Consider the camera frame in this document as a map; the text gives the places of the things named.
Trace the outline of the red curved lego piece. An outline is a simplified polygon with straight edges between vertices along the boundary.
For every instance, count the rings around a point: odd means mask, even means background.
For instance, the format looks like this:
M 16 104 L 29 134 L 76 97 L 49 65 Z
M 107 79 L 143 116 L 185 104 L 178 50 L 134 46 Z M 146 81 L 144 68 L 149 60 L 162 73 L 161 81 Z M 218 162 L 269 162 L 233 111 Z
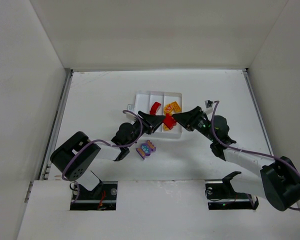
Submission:
M 159 111 L 161 105 L 162 105 L 161 103 L 156 101 L 150 108 L 150 111 L 149 111 L 150 115 L 155 116 L 157 114 L 157 112 Z

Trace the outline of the red lego stack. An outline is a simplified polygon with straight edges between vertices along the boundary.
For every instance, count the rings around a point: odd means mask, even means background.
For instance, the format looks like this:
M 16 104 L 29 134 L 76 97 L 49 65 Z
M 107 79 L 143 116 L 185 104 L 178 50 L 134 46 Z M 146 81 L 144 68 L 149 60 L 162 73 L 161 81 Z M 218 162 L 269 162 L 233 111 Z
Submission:
M 163 124 L 165 125 L 165 127 L 167 129 L 172 130 L 174 128 L 174 126 L 177 125 L 177 122 L 169 113 L 166 113 L 165 118 L 163 120 Z

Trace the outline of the yellow lego bricks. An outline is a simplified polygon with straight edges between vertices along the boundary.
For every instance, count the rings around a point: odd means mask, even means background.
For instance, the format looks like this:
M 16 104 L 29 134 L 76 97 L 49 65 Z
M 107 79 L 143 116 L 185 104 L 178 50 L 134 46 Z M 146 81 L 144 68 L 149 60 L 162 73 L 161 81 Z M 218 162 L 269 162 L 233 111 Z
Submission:
M 172 115 L 175 113 L 180 113 L 181 111 L 182 109 L 176 101 L 164 105 L 163 115 L 165 116 L 165 120 L 162 124 L 162 129 L 164 132 L 172 130 L 177 125 L 177 122 Z

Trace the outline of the yellow round printed lego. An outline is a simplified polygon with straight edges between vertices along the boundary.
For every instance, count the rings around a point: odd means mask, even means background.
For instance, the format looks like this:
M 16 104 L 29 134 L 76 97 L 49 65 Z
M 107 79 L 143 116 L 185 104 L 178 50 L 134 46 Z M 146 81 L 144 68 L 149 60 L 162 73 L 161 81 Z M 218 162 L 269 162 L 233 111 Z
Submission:
M 174 111 L 174 106 L 171 103 L 165 105 L 163 108 L 163 112 L 165 114 L 171 115 L 173 113 L 173 111 Z

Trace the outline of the purple lego stack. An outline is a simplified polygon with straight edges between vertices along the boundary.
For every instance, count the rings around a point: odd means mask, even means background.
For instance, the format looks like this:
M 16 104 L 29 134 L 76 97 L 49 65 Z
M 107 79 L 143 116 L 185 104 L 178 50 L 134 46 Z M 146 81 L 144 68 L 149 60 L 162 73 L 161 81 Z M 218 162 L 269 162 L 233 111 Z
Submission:
M 144 143 L 142 143 L 139 147 L 136 148 L 136 152 L 143 160 L 149 157 L 156 150 L 157 148 L 150 140 L 146 140 Z

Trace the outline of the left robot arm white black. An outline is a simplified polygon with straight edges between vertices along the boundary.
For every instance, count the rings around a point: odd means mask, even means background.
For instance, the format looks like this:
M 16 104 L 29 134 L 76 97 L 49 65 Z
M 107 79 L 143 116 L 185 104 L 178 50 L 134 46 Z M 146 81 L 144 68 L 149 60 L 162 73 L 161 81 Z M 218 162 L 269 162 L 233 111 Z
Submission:
M 51 163 L 61 172 L 61 179 L 73 184 L 72 192 L 76 193 L 74 204 L 81 192 L 87 191 L 90 195 L 97 196 L 97 184 L 87 188 L 78 180 L 85 175 L 95 158 L 107 159 L 114 162 L 123 160 L 129 153 L 130 147 L 136 144 L 144 135 L 151 135 L 164 122 L 164 115 L 150 115 L 139 111 L 138 114 L 123 110 L 134 116 L 134 123 L 122 123 L 111 141 L 102 139 L 90 140 L 82 131 L 76 132 L 50 156 Z

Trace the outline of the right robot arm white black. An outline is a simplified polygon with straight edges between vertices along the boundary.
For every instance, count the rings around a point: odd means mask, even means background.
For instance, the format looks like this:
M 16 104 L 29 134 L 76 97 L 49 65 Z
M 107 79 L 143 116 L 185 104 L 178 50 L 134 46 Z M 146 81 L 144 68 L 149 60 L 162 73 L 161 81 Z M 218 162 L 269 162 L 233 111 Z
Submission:
M 236 164 L 259 178 L 258 181 L 245 180 L 239 184 L 238 187 L 244 192 L 252 191 L 253 195 L 265 198 L 281 212 L 295 209 L 293 205 L 300 200 L 300 173 L 289 158 L 239 148 L 229 136 L 227 119 L 215 113 L 208 118 L 199 106 L 175 113 L 172 117 L 187 131 L 198 131 L 209 139 L 210 149 L 216 157 Z

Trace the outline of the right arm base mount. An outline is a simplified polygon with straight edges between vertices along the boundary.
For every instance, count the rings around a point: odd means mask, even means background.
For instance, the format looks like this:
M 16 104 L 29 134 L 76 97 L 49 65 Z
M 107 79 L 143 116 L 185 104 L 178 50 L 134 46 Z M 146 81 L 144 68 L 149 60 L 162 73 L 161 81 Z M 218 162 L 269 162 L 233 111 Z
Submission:
M 209 179 L 205 182 L 205 197 L 207 207 L 212 210 L 253 210 L 259 206 L 258 197 L 244 192 L 236 192 L 231 180 L 240 175 L 240 171 L 234 171 L 222 179 Z

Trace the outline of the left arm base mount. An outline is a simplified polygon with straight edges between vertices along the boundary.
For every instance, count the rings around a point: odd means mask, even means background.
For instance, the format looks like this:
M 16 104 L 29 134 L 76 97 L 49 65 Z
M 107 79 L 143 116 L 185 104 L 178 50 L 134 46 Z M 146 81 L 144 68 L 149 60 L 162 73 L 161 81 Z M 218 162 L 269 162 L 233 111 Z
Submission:
M 92 191 L 82 185 L 69 185 L 72 190 L 71 211 L 115 211 L 117 208 L 118 182 L 100 182 Z

